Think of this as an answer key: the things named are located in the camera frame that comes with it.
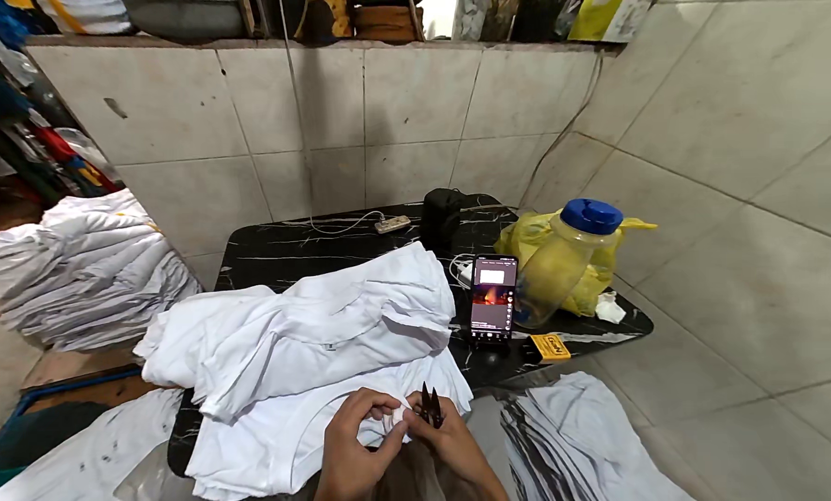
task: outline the blue fabric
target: blue fabric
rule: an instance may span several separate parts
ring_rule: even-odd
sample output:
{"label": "blue fabric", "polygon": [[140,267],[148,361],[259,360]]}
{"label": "blue fabric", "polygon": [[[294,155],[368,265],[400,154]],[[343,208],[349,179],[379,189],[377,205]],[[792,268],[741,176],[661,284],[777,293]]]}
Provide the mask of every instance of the blue fabric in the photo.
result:
{"label": "blue fabric", "polygon": [[26,44],[29,30],[14,15],[15,9],[0,0],[0,40],[9,49],[19,51]]}

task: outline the white t-shirt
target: white t-shirt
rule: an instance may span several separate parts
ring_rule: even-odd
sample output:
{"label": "white t-shirt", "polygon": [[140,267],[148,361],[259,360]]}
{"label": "white t-shirt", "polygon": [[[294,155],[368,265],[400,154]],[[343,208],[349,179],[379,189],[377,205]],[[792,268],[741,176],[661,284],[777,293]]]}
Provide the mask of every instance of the white t-shirt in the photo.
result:
{"label": "white t-shirt", "polygon": [[[238,501],[249,495],[295,493],[320,470],[326,426],[350,393],[366,387],[408,406],[406,396],[421,390],[423,383],[450,398],[460,414],[471,410],[473,394],[444,349],[308,392],[255,402],[232,424],[205,417],[187,465],[187,475],[197,481],[193,494]],[[360,443],[380,445],[402,412],[393,417],[389,423],[365,419],[357,436]]]}
{"label": "white t-shirt", "polygon": [[94,423],[0,487],[0,501],[115,501],[113,491],[168,440],[182,390],[154,390]]}
{"label": "white t-shirt", "polygon": [[195,388],[200,412],[228,422],[254,401],[443,349],[454,313],[443,265],[416,242],[282,294],[260,285],[189,298],[134,353],[146,381]]}

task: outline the stack of white t-shirts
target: stack of white t-shirts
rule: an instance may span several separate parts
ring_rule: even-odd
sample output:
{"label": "stack of white t-shirts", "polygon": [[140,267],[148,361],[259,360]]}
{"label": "stack of white t-shirts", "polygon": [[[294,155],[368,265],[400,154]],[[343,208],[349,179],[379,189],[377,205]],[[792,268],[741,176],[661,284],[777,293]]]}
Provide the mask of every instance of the stack of white t-shirts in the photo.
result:
{"label": "stack of white t-shirts", "polygon": [[416,242],[282,294],[257,285],[179,302],[134,353],[146,381],[195,388],[200,412],[226,422],[254,401],[443,349],[454,314],[443,265]]}
{"label": "stack of white t-shirts", "polygon": [[[238,501],[250,495],[295,493],[320,470],[326,426],[350,393],[371,388],[407,405],[406,395],[421,390],[423,383],[450,398],[460,414],[471,410],[473,394],[453,356],[444,349],[435,356],[308,392],[255,402],[232,424],[206,417],[187,465],[187,475],[196,479],[193,494]],[[402,419],[402,409],[384,422],[365,419],[357,435],[359,442],[381,445],[385,434]]]}
{"label": "stack of white t-shirts", "polygon": [[154,390],[94,423],[0,487],[0,501],[115,501],[113,492],[174,427],[182,390]]}
{"label": "stack of white t-shirts", "polygon": [[[415,243],[282,294],[256,286],[179,302],[134,352],[145,380],[196,389],[205,417],[187,474],[195,494],[236,501],[296,492],[360,387],[405,402],[426,382],[466,412],[472,393],[446,349],[453,315],[443,266]],[[366,420],[360,442],[380,443],[401,418]]]}
{"label": "stack of white t-shirts", "polygon": [[0,322],[55,349],[138,337],[199,290],[127,190],[67,197],[41,224],[0,232]]}
{"label": "stack of white t-shirts", "polygon": [[521,499],[690,501],[660,473],[616,396],[586,373],[503,400]]}

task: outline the plastic bag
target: plastic bag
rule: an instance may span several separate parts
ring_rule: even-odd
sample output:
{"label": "plastic bag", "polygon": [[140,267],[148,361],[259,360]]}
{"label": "plastic bag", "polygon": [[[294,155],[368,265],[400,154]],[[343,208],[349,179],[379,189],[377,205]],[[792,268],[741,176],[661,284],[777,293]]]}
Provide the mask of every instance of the plastic bag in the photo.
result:
{"label": "plastic bag", "polygon": [[193,479],[182,479],[168,467],[168,442],[155,447],[113,491],[120,501],[199,501]]}
{"label": "plastic bag", "polygon": [[[540,245],[543,244],[552,227],[548,221],[558,217],[561,211],[550,214],[527,212],[516,223],[503,228],[493,249],[499,254],[510,254],[518,257],[518,268],[523,268]],[[613,271],[617,264],[617,248],[623,242],[623,230],[643,229],[650,230],[657,225],[645,223],[639,218],[624,218],[617,231],[617,243],[612,247],[596,250],[589,260],[586,273],[579,279],[576,287],[561,304],[561,308],[580,316],[594,316],[594,309],[598,306],[598,294],[604,292],[613,280]]]}

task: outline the thread snips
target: thread snips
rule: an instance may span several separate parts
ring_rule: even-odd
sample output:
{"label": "thread snips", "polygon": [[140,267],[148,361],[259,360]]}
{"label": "thread snips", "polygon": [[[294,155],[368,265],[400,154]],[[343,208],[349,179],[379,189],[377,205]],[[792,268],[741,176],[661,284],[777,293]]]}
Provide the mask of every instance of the thread snips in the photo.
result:
{"label": "thread snips", "polygon": [[433,426],[435,429],[443,426],[443,414],[441,413],[441,400],[437,398],[437,389],[432,388],[431,394],[428,393],[428,384],[422,383],[422,410],[419,416]]}

